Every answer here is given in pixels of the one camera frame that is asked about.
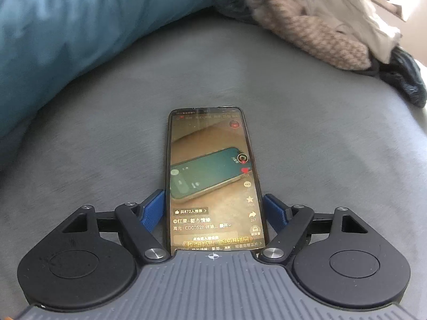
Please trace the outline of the checked pink cloth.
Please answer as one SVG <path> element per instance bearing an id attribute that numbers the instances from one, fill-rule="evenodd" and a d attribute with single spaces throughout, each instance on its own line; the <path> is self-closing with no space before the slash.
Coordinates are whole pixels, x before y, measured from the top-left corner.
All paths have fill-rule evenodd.
<path id="1" fill-rule="evenodd" d="M 311 56 L 338 69 L 371 67 L 366 45 L 305 12 L 305 0 L 245 0 L 260 26 Z"/>

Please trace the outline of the black smartphone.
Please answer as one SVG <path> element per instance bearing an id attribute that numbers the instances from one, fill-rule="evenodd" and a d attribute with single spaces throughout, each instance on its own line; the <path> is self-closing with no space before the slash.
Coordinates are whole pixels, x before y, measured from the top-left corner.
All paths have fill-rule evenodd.
<path id="1" fill-rule="evenodd" d="M 171 252 L 266 247 L 262 193 L 241 108 L 173 110 L 166 176 Z"/>

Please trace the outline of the dark furry garment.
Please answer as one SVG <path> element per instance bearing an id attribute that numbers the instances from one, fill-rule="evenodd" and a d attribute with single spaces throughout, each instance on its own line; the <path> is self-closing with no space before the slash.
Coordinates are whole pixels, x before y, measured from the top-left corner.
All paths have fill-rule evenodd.
<path id="1" fill-rule="evenodd" d="M 363 74 L 378 77 L 396 89 L 406 101 L 417 108 L 426 106 L 426 85 L 415 59 L 402 47 L 392 49 L 388 64 L 370 55 L 371 66 Z"/>

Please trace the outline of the folded beige garment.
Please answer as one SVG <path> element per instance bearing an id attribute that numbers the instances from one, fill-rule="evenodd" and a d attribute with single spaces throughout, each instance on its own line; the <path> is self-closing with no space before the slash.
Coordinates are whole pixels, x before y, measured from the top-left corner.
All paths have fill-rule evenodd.
<path id="1" fill-rule="evenodd" d="M 330 27 L 358 39 L 384 64 L 402 37 L 376 13 L 371 0 L 306 0 L 307 14 L 320 17 Z"/>

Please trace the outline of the blue duvet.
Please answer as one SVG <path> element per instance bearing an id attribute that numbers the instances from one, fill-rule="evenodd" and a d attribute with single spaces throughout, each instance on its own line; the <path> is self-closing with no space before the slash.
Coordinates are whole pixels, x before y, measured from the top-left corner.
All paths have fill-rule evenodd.
<path id="1" fill-rule="evenodd" d="M 73 79 L 213 0 L 1 0 L 1 167 Z"/>

